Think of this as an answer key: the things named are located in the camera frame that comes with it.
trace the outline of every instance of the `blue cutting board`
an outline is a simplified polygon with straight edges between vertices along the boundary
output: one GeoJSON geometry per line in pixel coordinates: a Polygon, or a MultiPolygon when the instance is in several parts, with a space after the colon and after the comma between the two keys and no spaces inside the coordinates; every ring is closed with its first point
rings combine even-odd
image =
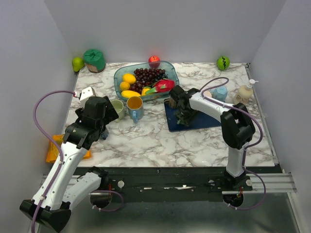
{"type": "Polygon", "coordinates": [[[170,132],[176,131],[185,131],[185,130],[198,130],[205,128],[213,128],[221,126],[220,122],[212,118],[209,115],[206,115],[202,112],[199,112],[198,115],[193,119],[192,123],[189,126],[177,124],[177,118],[174,113],[177,109],[169,107],[168,103],[164,103],[165,114],[167,119],[167,124],[169,126],[170,132]]]}

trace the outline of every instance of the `marble countertop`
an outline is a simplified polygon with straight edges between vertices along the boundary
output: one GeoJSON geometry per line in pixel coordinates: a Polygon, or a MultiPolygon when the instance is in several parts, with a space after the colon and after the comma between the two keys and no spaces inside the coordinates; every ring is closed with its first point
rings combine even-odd
{"type": "MultiPolygon", "coordinates": [[[[86,67],[80,70],[75,91],[92,86],[97,96],[116,99],[113,76],[117,69],[134,63],[110,63],[101,73],[90,73],[86,67]]],[[[248,76],[243,64],[230,64],[220,71],[212,63],[173,63],[180,86],[184,89],[200,88],[215,77],[229,78],[226,85],[232,103],[237,89],[245,84],[248,76]]],[[[72,99],[66,126],[76,120],[75,109],[81,107],[76,98],[72,99]]],[[[99,167],[203,167],[226,166],[228,147],[223,141],[220,127],[171,133],[165,117],[163,99],[144,103],[145,116],[135,125],[128,112],[119,123],[111,122],[107,128],[107,140],[99,140],[91,147],[92,158],[82,160],[79,166],[99,167]]],[[[258,106],[254,97],[247,104],[250,114],[261,123],[258,106]]],[[[252,142],[259,138],[259,131],[252,142]]],[[[247,152],[246,166],[274,166],[271,148],[266,135],[260,144],[247,152]]]]}

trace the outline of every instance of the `gray wall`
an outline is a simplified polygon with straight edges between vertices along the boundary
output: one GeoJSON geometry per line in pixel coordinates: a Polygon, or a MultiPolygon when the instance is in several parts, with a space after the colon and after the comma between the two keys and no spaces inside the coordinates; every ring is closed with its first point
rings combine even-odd
{"type": "Polygon", "coordinates": [[[280,164],[311,229],[311,1],[287,0],[251,64],[280,164]]]}
{"type": "Polygon", "coordinates": [[[45,0],[74,55],[110,62],[250,62],[285,0],[45,0]]]}
{"type": "MultiPolygon", "coordinates": [[[[42,0],[0,4],[0,228],[26,232],[19,211],[31,199],[46,169],[48,140],[35,127],[32,110],[49,91],[73,89],[72,56],[42,0]]],[[[61,131],[70,97],[43,101],[38,120],[48,133],[61,131]]]]}

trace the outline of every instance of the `metal floor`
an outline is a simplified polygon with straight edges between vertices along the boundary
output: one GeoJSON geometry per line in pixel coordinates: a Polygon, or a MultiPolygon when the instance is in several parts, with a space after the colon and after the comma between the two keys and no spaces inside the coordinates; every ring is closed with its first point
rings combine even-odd
{"type": "MultiPolygon", "coordinates": [[[[262,194],[245,195],[242,206],[262,194]]],[[[53,231],[41,227],[40,233],[53,231]]],[[[267,194],[262,206],[235,211],[221,202],[126,203],[114,213],[91,208],[89,197],[74,210],[61,233],[298,233],[286,193],[267,194]]]]}

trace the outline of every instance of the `yellow lemon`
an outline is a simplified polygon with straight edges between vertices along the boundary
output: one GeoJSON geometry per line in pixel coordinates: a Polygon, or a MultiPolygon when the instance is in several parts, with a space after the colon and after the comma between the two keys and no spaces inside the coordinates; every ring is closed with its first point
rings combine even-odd
{"type": "Polygon", "coordinates": [[[121,91],[126,91],[126,90],[128,90],[130,88],[130,86],[131,85],[128,82],[122,82],[120,84],[120,89],[121,89],[121,91]]]}
{"type": "Polygon", "coordinates": [[[150,87],[143,88],[143,90],[141,91],[141,95],[145,96],[146,95],[146,91],[149,91],[150,89],[151,89],[150,87]]]}
{"type": "Polygon", "coordinates": [[[136,82],[136,78],[133,74],[124,74],[123,81],[128,82],[130,85],[132,85],[136,82]]]}

